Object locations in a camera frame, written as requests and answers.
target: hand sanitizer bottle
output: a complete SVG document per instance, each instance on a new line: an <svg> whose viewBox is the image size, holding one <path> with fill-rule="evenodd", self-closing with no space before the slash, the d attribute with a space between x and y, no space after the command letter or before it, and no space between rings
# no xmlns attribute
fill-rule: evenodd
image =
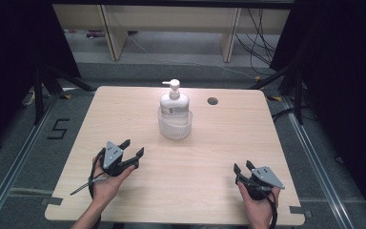
<svg viewBox="0 0 366 229"><path fill-rule="evenodd" d="M189 103L190 99L179 91L180 82L173 79L169 84L171 91L160 97L160 110L162 118L173 126L185 126L189 122Z"/></svg>

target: wrist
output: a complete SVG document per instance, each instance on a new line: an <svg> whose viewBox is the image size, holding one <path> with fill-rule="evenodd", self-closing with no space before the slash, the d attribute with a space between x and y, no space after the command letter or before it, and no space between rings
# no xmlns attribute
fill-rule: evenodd
<svg viewBox="0 0 366 229"><path fill-rule="evenodd" d="M266 225L266 226L261 226L261 225L258 225L258 226L249 226L248 227L249 229L269 229L270 228L270 225Z"/></svg>
<svg viewBox="0 0 366 229"><path fill-rule="evenodd" d="M90 208L94 211L103 212L109 203L99 199L93 199L91 201Z"/></svg>

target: desk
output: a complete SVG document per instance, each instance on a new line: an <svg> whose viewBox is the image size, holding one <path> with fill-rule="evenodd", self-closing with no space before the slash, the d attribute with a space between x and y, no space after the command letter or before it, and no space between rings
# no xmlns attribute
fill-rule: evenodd
<svg viewBox="0 0 366 229"><path fill-rule="evenodd" d="M278 225L301 225L300 206L265 97L260 91L188 89L193 127L182 140L164 137L158 127L159 97L169 88L101 87L71 149L46 218L77 220L91 202L87 182L92 158L108 140L132 144L124 159L145 147L140 167L125 180L102 220L119 222L247 224L242 197L234 184L234 163L245 176L246 160L269 165L286 186L280 194ZM218 104L210 105L210 97Z"/></svg>

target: metal bar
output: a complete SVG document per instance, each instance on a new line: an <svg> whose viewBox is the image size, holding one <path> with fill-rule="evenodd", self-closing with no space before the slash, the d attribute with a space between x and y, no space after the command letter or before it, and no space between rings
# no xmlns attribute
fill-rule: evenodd
<svg viewBox="0 0 366 229"><path fill-rule="evenodd" d="M279 77L283 76L284 74L288 73L288 67L284 67L282 70L278 71L277 73L274 73L261 81L260 83L257 83L256 85L253 85L249 89L251 90L259 90L263 88L264 86L272 83L273 81L277 80Z"/></svg>
<svg viewBox="0 0 366 229"><path fill-rule="evenodd" d="M33 0L11 0L14 3L35 4ZM156 6L156 7L206 7L206 8L253 8L292 9L313 7L317 2L294 0L43 0L39 3L71 5L114 5L114 6Z"/></svg>
<svg viewBox="0 0 366 229"><path fill-rule="evenodd" d="M5 200L10 192L10 188L13 186L14 182L19 177L19 174L22 171L22 168L25 165L26 160L28 159L31 153L31 149L34 146L39 134L41 133L41 130L44 127L44 124L51 112L51 109L55 104L55 102L58 100L58 98L59 98L58 94L53 94L50 97L45 114L42 116L40 121L32 127L28 138L23 144L20 152L17 154L16 159L10 166L6 176L2 180L0 184L0 210L3 204L5 203Z"/></svg>
<svg viewBox="0 0 366 229"><path fill-rule="evenodd" d="M284 107L286 109L293 107L291 100L288 97L283 97L283 101ZM295 132L298 135L302 147L304 148L304 151L315 172L316 178L319 181L322 191L325 194L332 211L334 212L338 225L340 228L355 228L349 217L349 214L347 213L346 207L337 193L336 188L334 187L322 163L320 162L319 156L317 155L311 140L308 138L303 125L298 124L294 114L289 114L289 116Z"/></svg>

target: hand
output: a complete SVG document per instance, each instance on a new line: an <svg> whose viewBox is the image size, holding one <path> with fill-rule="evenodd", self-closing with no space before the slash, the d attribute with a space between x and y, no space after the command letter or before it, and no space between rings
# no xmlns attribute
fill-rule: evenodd
<svg viewBox="0 0 366 229"><path fill-rule="evenodd" d="M109 177L106 180L95 182L93 184L93 202L107 206L110 203L110 201L112 201L112 199L115 198L115 196L117 195L121 183L132 173L134 169L135 166L132 165L117 177ZM100 158L99 158L99 160L95 164L93 177L96 177L102 173L103 170L100 166ZM103 174L100 177L107 177L107 176L108 176L107 174Z"/></svg>
<svg viewBox="0 0 366 229"><path fill-rule="evenodd" d="M107 205L112 201L118 193L121 183L126 179L135 166L130 166L123 173L117 177L109 177L106 180L100 180L93 184L93 200L88 209L82 214L79 220L72 226L72 228L88 229L93 228L100 215L105 210ZM99 163L95 164L93 177L96 177L103 173Z"/></svg>
<svg viewBox="0 0 366 229"><path fill-rule="evenodd" d="M240 194L246 208L246 217L253 229L266 229L269 228L270 220L273 216L272 207L267 199L254 200L249 196L248 190L241 182L237 182ZM275 207L278 207L278 195L280 189L274 187L272 192L268 195L268 198L275 202Z"/></svg>

